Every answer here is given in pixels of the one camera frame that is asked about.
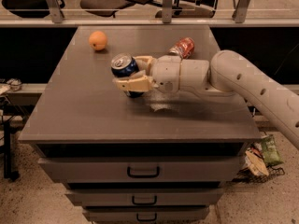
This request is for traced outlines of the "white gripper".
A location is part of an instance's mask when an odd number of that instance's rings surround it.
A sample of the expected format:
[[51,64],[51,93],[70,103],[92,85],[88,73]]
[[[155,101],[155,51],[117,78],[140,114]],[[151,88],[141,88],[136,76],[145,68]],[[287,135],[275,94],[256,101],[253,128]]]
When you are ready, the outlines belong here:
[[[158,59],[152,56],[135,56],[138,69],[150,74],[153,88],[163,93],[178,91],[181,59],[179,56],[165,55]],[[137,78],[124,77],[113,79],[113,83],[121,91],[147,92],[152,89],[152,78],[143,75]]]

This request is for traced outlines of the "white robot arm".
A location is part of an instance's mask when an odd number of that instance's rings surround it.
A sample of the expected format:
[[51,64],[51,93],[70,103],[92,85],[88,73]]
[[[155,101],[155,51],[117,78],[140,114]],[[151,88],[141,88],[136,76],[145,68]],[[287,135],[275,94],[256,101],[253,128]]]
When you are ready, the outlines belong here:
[[154,58],[119,54],[112,59],[111,70],[121,71],[129,62],[135,64],[135,71],[113,78],[121,91],[186,91],[199,97],[237,93],[299,148],[299,95],[277,83],[242,55],[221,50],[207,61],[182,59],[176,55]]

